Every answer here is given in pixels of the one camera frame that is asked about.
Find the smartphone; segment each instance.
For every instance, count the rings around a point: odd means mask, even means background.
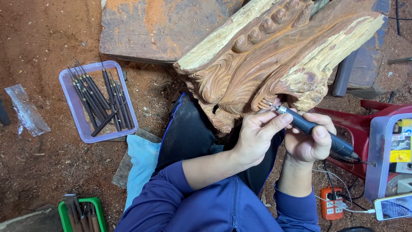
[[[373,200],[378,221],[412,216],[412,192]]]

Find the white cable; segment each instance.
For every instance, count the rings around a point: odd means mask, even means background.
[[[343,185],[345,185],[346,192],[348,193],[349,199],[350,199],[350,202],[351,202],[351,208],[353,207],[351,193],[350,193],[348,187],[346,186],[345,182],[344,182],[339,176],[335,175],[334,173],[332,173],[332,172],[330,172],[330,171],[321,171],[321,170],[315,170],[315,169],[312,169],[312,170],[313,170],[313,171],[317,171],[317,172],[321,172],[321,173],[330,173],[330,174],[336,176],[336,177],[343,183]]]
[[[320,198],[320,197],[318,197],[318,196],[316,196],[316,195],[315,195],[315,197],[316,197],[316,198],[319,198],[319,199],[322,200],[322,201],[326,201],[325,199]],[[375,213],[375,210],[374,210],[374,209],[368,209],[368,210],[366,210],[366,211],[354,211],[354,210],[347,209],[347,208],[345,208],[345,207],[343,207],[343,206],[335,205],[335,204],[333,204],[333,203],[330,202],[330,201],[326,201],[326,202],[328,202],[329,204],[334,205],[334,206],[336,206],[336,207],[342,208],[342,209],[344,209],[344,210],[346,210],[346,211],[353,212],[353,213]]]

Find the blue sleeve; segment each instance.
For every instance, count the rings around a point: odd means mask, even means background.
[[[294,197],[276,188],[273,195],[278,217],[276,221],[285,232],[320,232],[316,198],[313,192],[305,197]]]
[[[115,232],[160,232],[169,223],[183,195],[194,191],[188,184],[182,161],[169,165],[143,186],[123,213]]]

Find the hand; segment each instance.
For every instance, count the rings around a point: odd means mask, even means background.
[[[336,134],[332,120],[321,114],[309,114],[303,111],[298,112],[306,120],[319,124],[312,130],[312,135],[305,135],[295,127],[288,126],[285,135],[286,155],[291,160],[313,163],[316,160],[326,159],[330,153],[332,139],[330,131]]]
[[[291,114],[278,116],[274,111],[246,116],[239,139],[233,148],[235,159],[238,159],[245,169],[260,164],[269,149],[272,137],[292,120]]]

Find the black pants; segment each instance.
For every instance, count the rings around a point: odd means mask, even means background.
[[[160,146],[157,166],[152,176],[177,161],[211,154],[210,147],[216,141],[213,126],[197,102],[198,100],[190,94],[183,93],[174,104]],[[236,145],[240,129],[241,126],[235,128],[229,143],[223,148],[224,151]],[[285,130],[282,130],[272,138],[270,148],[259,165],[237,174],[256,195],[260,193],[272,171],[277,150],[284,135]]]

